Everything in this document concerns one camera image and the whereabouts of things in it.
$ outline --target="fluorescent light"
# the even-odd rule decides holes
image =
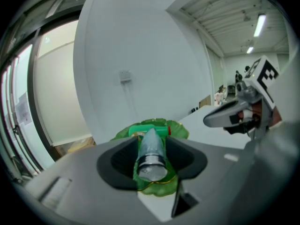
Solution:
[[[251,53],[253,50],[253,47],[249,47],[247,53]]]
[[[266,15],[265,14],[260,14],[258,16],[257,25],[256,25],[255,32],[254,32],[254,37],[258,37],[259,34],[261,33],[265,20],[266,20]]]

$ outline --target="ceiling light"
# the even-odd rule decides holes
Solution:
[[[265,20],[266,20],[265,14],[260,14],[258,16],[257,25],[256,25],[255,32],[254,32],[254,37],[258,37],[259,34],[261,33]]]
[[[253,47],[249,47],[247,53],[251,53],[253,50]]]

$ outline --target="white table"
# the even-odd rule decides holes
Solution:
[[[211,128],[203,123],[203,118],[216,109],[214,106],[203,106],[187,117],[181,119],[181,123],[189,131],[189,140],[206,143],[213,146],[244,149],[250,138],[246,134],[230,135],[222,127]],[[161,221],[171,220],[171,212],[174,205],[176,193],[156,197],[154,195],[144,195],[138,192],[141,202]]]

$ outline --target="robotic arm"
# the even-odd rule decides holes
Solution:
[[[255,61],[244,80],[237,83],[238,99],[223,104],[206,115],[203,122],[211,128],[224,127],[230,134],[247,133],[251,140],[262,137],[272,122],[274,101],[267,89],[278,77],[278,71],[266,56]],[[260,116],[253,116],[252,105],[261,102]],[[244,113],[243,119],[238,116]]]

